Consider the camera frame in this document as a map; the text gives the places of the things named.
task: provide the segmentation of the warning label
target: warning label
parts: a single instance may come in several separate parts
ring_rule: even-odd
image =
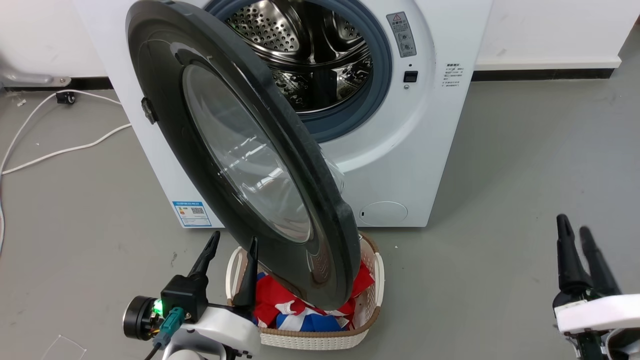
[[[460,63],[447,63],[442,77],[441,87],[453,88],[460,86],[460,79],[465,72],[465,68]]]
[[[416,55],[413,33],[411,32],[409,20],[407,20],[404,12],[390,13],[387,15],[387,20],[389,21],[389,25],[391,25],[391,30],[394,32],[400,57],[405,58]]]
[[[178,217],[184,227],[210,227],[211,221],[200,201],[174,201]]]

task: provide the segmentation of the teal connector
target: teal connector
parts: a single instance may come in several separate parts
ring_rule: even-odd
[[[154,338],[154,346],[160,345],[160,350],[164,350],[167,345],[169,345],[169,341],[171,341],[171,337],[175,334],[180,326],[184,324],[186,319],[186,314],[184,309],[181,307],[174,307],[169,312],[169,315],[164,319],[162,324],[160,325],[160,332]]]

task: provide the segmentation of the laundry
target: laundry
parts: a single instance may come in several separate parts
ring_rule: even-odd
[[[356,298],[374,284],[367,266],[360,262],[349,300],[339,309],[323,311],[307,304],[264,273],[258,275],[254,322],[259,327],[288,331],[331,332],[353,328]]]

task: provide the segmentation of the black baseboard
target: black baseboard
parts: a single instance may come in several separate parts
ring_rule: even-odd
[[[559,79],[609,79],[615,69],[551,69],[551,70],[491,70],[474,71],[471,81],[518,81]],[[109,78],[73,78],[71,84],[54,88],[6,88],[7,91],[58,91],[113,89]]]
[[[615,69],[549,69],[474,71],[471,81],[609,79]]]

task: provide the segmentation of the white basket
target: white basket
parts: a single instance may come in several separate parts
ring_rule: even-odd
[[[342,350],[358,345],[378,318],[385,292],[385,267],[376,244],[360,235],[360,254],[376,281],[356,300],[355,329],[340,332],[300,332],[260,328],[262,344],[297,350]],[[246,268],[246,252],[237,248],[227,266],[227,302],[237,293]]]

